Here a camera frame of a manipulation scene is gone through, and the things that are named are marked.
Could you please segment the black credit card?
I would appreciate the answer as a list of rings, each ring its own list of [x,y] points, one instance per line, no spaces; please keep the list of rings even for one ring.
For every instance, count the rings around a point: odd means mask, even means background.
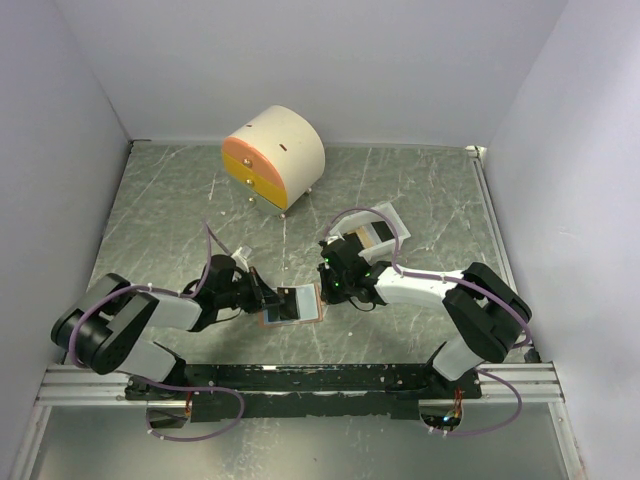
[[[279,297],[278,316],[283,321],[298,320],[300,318],[297,289],[293,287],[278,287]]]
[[[263,314],[263,323],[265,326],[275,326],[280,322],[279,309],[268,309]]]

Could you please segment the pink leather card holder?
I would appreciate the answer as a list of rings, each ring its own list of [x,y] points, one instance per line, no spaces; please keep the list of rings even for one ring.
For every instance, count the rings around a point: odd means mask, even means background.
[[[295,326],[306,323],[317,323],[323,319],[323,311],[320,298],[319,286],[315,283],[298,285],[298,286],[280,286],[280,287],[293,287],[297,289],[297,299],[300,312],[300,318],[298,320],[283,321],[275,326],[265,326],[263,323],[263,314],[266,310],[260,313],[260,325],[265,328],[283,327],[283,326]]]

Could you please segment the white plastic card bin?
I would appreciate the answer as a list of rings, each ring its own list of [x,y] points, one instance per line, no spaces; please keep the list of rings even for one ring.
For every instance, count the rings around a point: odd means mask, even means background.
[[[411,233],[390,202],[374,207],[353,207],[337,215],[327,230],[331,240],[355,244],[358,254],[372,263],[394,253]]]

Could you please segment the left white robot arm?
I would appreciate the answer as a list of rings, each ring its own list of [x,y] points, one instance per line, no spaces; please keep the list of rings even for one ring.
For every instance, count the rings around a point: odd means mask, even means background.
[[[177,354],[141,339],[145,328],[197,333],[216,323],[224,309],[253,314],[283,303],[255,268],[244,270],[233,257],[217,254],[181,292],[104,275],[54,323],[51,340],[97,374],[124,370],[149,379],[162,398],[173,399],[184,392],[187,375]]]

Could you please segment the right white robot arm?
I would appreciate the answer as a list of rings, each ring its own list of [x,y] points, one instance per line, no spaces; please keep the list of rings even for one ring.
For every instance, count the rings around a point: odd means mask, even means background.
[[[393,262],[368,262],[354,240],[322,240],[321,298],[330,305],[408,304],[441,308],[457,334],[436,350],[424,374],[426,390],[443,398],[484,362],[501,363],[528,335],[532,311],[490,267],[474,262],[461,271],[435,273]]]

